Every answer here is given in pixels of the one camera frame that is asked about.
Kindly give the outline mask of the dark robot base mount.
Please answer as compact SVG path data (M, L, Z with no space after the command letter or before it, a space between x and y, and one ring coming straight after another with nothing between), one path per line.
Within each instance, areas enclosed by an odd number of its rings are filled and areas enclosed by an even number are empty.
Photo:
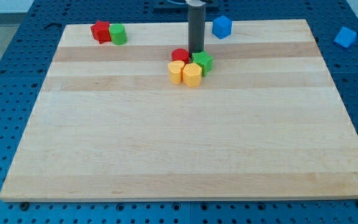
M185 0L152 0L152 8L153 11L182 10L188 9L188 4ZM206 9L219 9L219 1L206 1Z

